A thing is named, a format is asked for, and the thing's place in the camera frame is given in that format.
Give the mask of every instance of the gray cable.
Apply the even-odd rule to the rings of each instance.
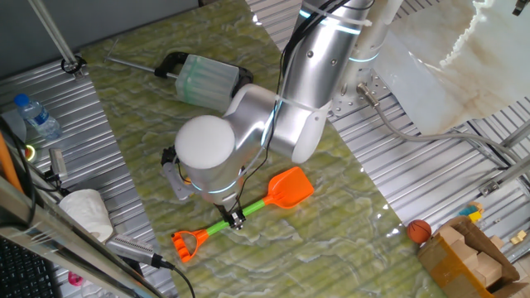
[[[509,158],[513,160],[513,162],[517,163],[521,161],[520,158],[518,158],[515,154],[513,154],[508,148],[501,146],[497,142],[494,142],[488,138],[477,136],[470,133],[446,133],[446,134],[440,134],[440,135],[430,135],[430,136],[410,136],[406,133],[400,132],[397,130],[389,121],[388,118],[385,116],[383,111],[381,110],[381,107],[376,106],[375,110],[378,112],[379,117],[381,117],[381,120],[383,120],[384,124],[395,134],[400,136],[401,138],[412,141],[412,142],[429,142],[429,141],[437,141],[437,140],[443,140],[448,138],[463,138],[463,139],[470,139],[477,142],[481,142],[484,144],[489,144],[493,146],[495,149],[501,151],[502,153],[506,154]]]

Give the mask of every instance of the robotic arm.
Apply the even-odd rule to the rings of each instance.
[[[199,193],[232,228],[242,228],[245,218],[238,199],[244,166],[250,161],[251,168],[264,149],[305,162],[318,145],[337,89],[365,83],[355,73],[348,74],[346,83],[341,76],[363,25],[369,24],[365,19],[372,5],[373,0],[305,0],[283,53],[281,92],[245,85],[222,118],[193,118],[176,134],[175,153],[191,180],[185,185],[172,163],[164,165],[176,193]]]

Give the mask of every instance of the water bottle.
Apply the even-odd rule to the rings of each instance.
[[[48,111],[37,101],[30,100],[27,95],[15,96],[20,116],[30,123],[46,140],[55,140],[60,137],[60,125],[50,116]]]

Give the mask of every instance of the clear plastic container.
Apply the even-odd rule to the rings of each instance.
[[[232,101],[239,68],[196,55],[188,55],[175,82],[177,98],[226,112]]]
[[[81,286],[81,296],[83,298],[118,298],[115,294],[106,291],[100,286],[96,286],[86,279]]]
[[[15,96],[15,104],[20,116],[30,123],[46,140],[55,140],[60,137],[60,125],[50,116],[41,103],[30,100],[27,95]]]

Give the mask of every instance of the white sheet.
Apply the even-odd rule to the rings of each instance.
[[[395,21],[375,69],[423,134],[530,95],[530,12],[506,0],[445,0]]]

